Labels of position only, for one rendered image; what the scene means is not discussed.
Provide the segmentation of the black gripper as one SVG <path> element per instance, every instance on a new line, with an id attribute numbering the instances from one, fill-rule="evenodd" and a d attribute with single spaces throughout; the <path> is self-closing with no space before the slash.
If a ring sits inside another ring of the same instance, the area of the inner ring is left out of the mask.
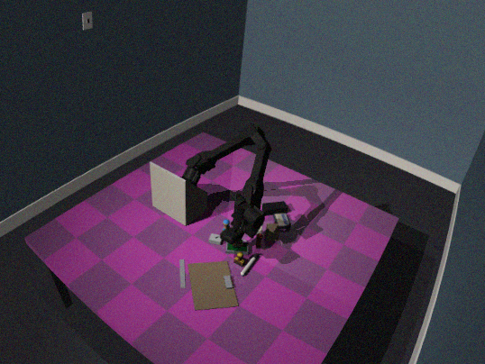
<path id="1" fill-rule="evenodd" d="M 222 232 L 220 232 L 220 239 L 230 244 L 234 244 L 234 243 L 237 244 L 239 239 L 244 235 L 244 232 L 239 232 L 239 230 L 241 228 L 242 223 L 246 221 L 241 217 L 237 217 L 235 214 L 232 214 L 231 217 L 233 217 L 233 221 L 231 222 L 230 225 L 232 225 L 233 228 L 230 230 L 225 229 Z"/>

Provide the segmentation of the light grey flat bar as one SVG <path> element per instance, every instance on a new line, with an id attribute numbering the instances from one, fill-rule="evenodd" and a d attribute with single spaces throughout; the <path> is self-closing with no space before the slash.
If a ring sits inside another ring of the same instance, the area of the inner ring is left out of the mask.
<path id="1" fill-rule="evenodd" d="M 185 266 L 184 260 L 180 260 L 180 288 L 185 288 Z"/>

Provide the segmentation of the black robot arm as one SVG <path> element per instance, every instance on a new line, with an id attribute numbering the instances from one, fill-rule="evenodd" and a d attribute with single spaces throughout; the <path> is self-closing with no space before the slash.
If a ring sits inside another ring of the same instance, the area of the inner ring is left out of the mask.
<path id="1" fill-rule="evenodd" d="M 242 223 L 239 232 L 245 232 L 251 238 L 255 236 L 265 221 L 266 214 L 261 210 L 261 199 L 264 191 L 263 177 L 271 152 L 271 146 L 265 138 L 265 133 L 256 124 L 248 125 L 238 136 L 213 150 L 200 151 L 187 159 L 188 167 L 181 177 L 196 186 L 200 175 L 204 175 L 211 168 L 215 168 L 215 163 L 219 159 L 245 145 L 254 144 L 258 146 L 258 150 L 251 176 L 245 182 L 242 190 L 245 198 L 241 194 L 232 196 L 234 200 L 233 213 L 246 221 Z"/>

